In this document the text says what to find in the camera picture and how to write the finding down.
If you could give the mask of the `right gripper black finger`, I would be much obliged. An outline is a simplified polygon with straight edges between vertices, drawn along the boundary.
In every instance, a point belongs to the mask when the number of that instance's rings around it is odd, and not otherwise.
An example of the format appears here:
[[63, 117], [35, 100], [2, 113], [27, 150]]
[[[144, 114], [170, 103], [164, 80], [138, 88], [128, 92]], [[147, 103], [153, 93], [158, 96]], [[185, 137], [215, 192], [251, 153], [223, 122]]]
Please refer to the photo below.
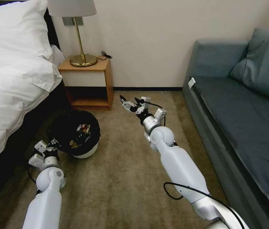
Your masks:
[[120, 100], [122, 103], [122, 107], [129, 112], [135, 113], [138, 109], [138, 106], [130, 101], [128, 101], [124, 96], [120, 95]]
[[141, 97], [140, 99], [135, 97], [135, 102], [136, 102], [136, 107], [140, 108], [140, 107], [143, 107], [145, 108], [145, 105], [146, 105], [146, 100], [147, 100], [147, 97]]

